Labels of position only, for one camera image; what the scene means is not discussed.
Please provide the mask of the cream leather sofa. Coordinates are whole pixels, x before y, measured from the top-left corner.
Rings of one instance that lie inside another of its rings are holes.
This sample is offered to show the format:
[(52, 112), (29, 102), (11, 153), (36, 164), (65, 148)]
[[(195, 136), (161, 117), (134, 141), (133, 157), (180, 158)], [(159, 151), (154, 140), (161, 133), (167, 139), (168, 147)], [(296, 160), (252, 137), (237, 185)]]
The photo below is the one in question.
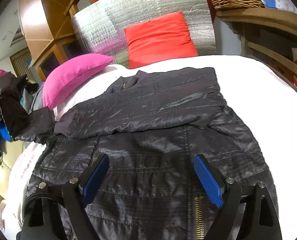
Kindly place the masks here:
[(0, 165), (0, 198), (5, 199), (10, 172), (18, 157), (25, 150), (25, 146), (22, 141), (9, 142), (2, 140), (0, 143), (3, 158)]

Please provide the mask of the white bed cover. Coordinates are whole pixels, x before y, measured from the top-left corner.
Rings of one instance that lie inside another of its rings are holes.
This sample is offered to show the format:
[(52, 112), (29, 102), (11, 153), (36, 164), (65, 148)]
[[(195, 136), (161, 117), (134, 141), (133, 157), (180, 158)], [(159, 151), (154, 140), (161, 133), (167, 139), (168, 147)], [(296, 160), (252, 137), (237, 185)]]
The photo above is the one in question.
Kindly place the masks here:
[[(127, 69), (120, 64), (109, 64), (85, 81), (52, 111), (55, 121), (75, 105), (96, 98), (121, 77), (135, 76), (138, 72), (165, 73), (184, 68), (213, 68), (220, 92), (227, 105), (251, 130), (276, 187), (276, 209), (282, 239), (297, 237), (297, 93), (265, 64), (242, 56), (197, 56), (172, 59), (148, 66)], [(8, 181), (6, 206), (2, 213), (4, 234), (15, 239), (23, 227), (23, 203), (29, 197), (27, 186), (33, 169), (46, 145), (34, 141), (18, 157)], [(64, 207), (59, 213), (67, 239), (76, 238)], [(237, 239), (245, 204), (238, 215), (229, 239)], [(210, 229), (219, 209), (205, 196), (195, 198), (195, 236), (201, 228)]]

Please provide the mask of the wooden shelf unit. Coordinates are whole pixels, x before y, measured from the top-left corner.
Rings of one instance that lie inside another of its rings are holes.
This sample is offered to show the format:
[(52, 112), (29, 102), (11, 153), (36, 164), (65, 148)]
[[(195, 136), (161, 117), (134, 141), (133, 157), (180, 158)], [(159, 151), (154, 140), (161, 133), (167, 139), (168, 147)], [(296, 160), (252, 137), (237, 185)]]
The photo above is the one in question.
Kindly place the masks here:
[(218, 11), (241, 41), (241, 53), (266, 64), (297, 92), (297, 14), (277, 9)]

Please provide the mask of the grey garment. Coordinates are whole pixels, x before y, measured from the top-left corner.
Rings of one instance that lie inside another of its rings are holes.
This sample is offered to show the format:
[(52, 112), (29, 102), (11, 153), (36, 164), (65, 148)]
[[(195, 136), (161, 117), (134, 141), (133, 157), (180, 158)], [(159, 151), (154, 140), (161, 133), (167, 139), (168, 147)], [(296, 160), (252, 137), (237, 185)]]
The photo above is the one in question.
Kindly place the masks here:
[(29, 93), (27, 88), (23, 89), (20, 103), (28, 114), (30, 114), (32, 111), (43, 108), (44, 83), (37, 83), (36, 85), (38, 86), (38, 88), (34, 93)]

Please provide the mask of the black quilted puffer jacket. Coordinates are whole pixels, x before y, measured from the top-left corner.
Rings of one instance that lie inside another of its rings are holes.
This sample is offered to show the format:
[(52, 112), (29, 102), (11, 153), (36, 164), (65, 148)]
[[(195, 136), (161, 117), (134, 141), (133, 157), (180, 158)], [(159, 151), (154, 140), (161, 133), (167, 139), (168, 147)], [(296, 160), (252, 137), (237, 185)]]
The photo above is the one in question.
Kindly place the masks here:
[(276, 187), (251, 130), (227, 105), (213, 68), (121, 77), (59, 121), (42, 108), (19, 139), (46, 145), (27, 186), (79, 176), (100, 154), (109, 171), (86, 213), (102, 239), (193, 239), (195, 198), (205, 196), (193, 161), (204, 155), (239, 183)]

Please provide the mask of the red pillow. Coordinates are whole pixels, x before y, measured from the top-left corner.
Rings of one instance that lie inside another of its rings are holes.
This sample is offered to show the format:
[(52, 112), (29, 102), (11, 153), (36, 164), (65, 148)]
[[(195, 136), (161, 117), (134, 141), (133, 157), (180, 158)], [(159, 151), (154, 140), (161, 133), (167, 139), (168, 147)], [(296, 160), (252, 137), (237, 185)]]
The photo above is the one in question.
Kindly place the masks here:
[(133, 24), (124, 33), (130, 69), (198, 55), (181, 11)]

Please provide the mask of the magenta pillow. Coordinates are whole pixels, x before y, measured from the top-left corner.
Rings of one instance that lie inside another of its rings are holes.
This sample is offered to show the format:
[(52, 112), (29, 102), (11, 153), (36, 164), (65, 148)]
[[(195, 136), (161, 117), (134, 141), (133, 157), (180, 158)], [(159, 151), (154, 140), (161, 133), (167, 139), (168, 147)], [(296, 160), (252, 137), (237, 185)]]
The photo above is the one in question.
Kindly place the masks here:
[(55, 68), (43, 86), (43, 106), (54, 109), (80, 85), (115, 61), (112, 56), (88, 53), (74, 57)]

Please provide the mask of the silver foil insulation sheet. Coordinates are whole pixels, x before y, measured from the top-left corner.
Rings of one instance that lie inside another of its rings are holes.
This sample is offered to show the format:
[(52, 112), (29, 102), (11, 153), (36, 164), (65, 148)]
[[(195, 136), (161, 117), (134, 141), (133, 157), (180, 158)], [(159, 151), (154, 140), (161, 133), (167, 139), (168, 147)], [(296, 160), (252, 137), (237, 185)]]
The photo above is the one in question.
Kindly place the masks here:
[(71, 22), (89, 53), (115, 58), (129, 67), (124, 29), (182, 11), (199, 55), (216, 52), (216, 40), (207, 0), (99, 0), (77, 12)]

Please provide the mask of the wooden cabinet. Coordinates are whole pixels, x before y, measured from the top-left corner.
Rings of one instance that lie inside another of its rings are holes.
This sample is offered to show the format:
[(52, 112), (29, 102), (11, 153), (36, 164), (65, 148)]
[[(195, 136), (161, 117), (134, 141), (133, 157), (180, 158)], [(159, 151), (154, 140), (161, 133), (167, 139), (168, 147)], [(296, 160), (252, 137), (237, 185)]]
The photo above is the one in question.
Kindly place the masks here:
[(60, 64), (87, 52), (68, 5), (69, 0), (18, 0), (21, 29), (42, 81)]

